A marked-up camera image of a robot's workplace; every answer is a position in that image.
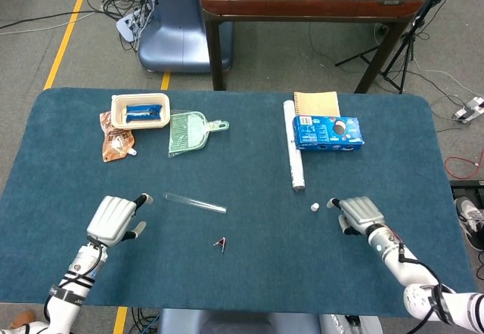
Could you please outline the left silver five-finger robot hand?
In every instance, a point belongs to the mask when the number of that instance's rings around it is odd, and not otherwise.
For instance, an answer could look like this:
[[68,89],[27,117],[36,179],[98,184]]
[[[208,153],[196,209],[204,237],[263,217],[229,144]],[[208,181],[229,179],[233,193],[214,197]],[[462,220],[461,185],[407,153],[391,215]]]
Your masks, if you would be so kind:
[[106,247],[116,246],[125,240],[136,240],[141,236],[147,223],[140,221],[131,230],[129,224],[141,206],[152,202],[153,198],[147,193],[142,193],[134,201],[117,196],[105,196],[87,227],[88,239],[92,243],[100,243]]

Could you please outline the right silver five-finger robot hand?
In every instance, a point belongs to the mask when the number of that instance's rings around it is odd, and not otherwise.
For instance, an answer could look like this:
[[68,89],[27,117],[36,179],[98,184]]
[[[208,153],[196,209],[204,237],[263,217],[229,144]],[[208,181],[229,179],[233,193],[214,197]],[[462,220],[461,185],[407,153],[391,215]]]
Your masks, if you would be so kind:
[[368,235],[385,224],[383,213],[366,196],[331,198],[327,202],[327,207],[340,210],[338,222],[345,235]]

